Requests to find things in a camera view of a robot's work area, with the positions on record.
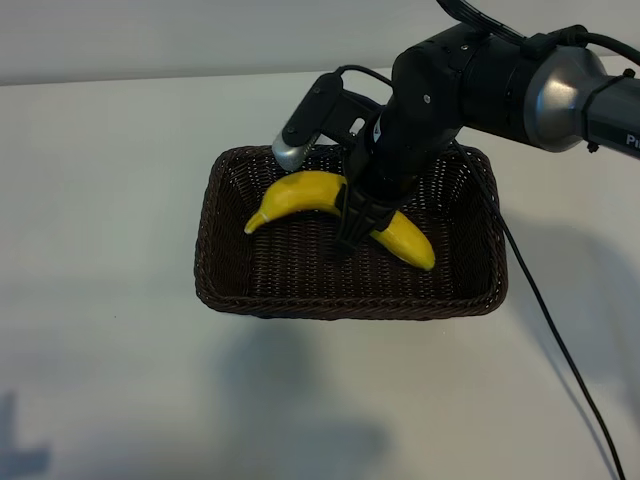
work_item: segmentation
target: wicker basket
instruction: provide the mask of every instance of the wicker basket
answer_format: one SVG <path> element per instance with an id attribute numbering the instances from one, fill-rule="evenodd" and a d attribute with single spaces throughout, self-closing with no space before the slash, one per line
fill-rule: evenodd
<path id="1" fill-rule="evenodd" d="M 489 160 L 468 148 L 497 200 Z M 303 169 L 342 173 L 339 147 L 315 147 Z M 196 292 L 210 308 L 260 317 L 429 320 L 484 315 L 507 292 L 502 232 L 463 160 L 447 152 L 403 212 L 433 244 L 424 272 L 372 239 L 351 257 L 333 252 L 339 219 L 305 212 L 253 235 L 244 224 L 285 172 L 269 147 L 221 155 L 205 193 L 195 256 Z"/>

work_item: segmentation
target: cable connector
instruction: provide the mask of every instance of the cable connector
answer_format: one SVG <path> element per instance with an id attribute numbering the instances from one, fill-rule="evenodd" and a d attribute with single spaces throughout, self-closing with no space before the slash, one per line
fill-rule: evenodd
<path id="1" fill-rule="evenodd" d="M 539 60 L 550 54 L 558 45 L 584 48 L 587 42 L 581 38 L 581 35 L 585 33 L 588 33 L 588 30 L 582 25 L 574 25 L 551 33 L 536 33 L 522 43 L 520 51 L 527 58 Z"/>

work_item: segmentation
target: banana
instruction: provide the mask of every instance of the banana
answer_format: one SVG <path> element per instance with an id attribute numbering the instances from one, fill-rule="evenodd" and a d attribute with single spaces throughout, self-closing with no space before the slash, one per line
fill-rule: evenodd
<path id="1" fill-rule="evenodd" d="M 334 173 L 305 171 L 281 178 L 271 185 L 258 211 L 249 219 L 244 231 L 252 234 L 265 223 L 303 210 L 321 210 L 340 215 L 335 199 L 346 179 Z M 382 232 L 371 236 L 401 260 L 424 270 L 435 264 L 433 247 L 427 237 L 403 213 L 396 212 Z"/>

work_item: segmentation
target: robotic arm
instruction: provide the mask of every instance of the robotic arm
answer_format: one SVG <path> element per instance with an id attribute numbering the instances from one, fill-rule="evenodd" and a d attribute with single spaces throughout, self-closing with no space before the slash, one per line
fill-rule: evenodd
<path id="1" fill-rule="evenodd" d="M 464 0 L 438 2 L 463 23 L 396 59 L 387 105 L 344 90 L 342 73 L 359 67 L 339 68 L 316 81 L 273 144 L 285 170 L 300 167 L 320 134 L 345 147 L 344 250 L 388 226 L 463 126 L 551 152 L 586 140 L 591 152 L 640 158 L 640 80 L 632 70 L 607 75 L 586 45 L 604 39 L 636 62 L 640 52 L 581 26 L 525 38 Z M 352 136 L 357 119 L 365 125 Z"/>

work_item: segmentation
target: white tabletop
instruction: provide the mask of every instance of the white tabletop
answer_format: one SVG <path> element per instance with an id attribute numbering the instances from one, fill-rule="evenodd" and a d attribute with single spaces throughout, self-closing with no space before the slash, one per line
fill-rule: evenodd
<path id="1" fill-rule="evenodd" d="M 513 257 L 508 298 L 485 317 L 266 321 L 196 298 L 213 161 L 271 143 L 316 77 L 0 88 L 2 480 L 610 478 Z M 639 478 L 640 164 L 461 140 L 490 156 L 505 217 Z"/>

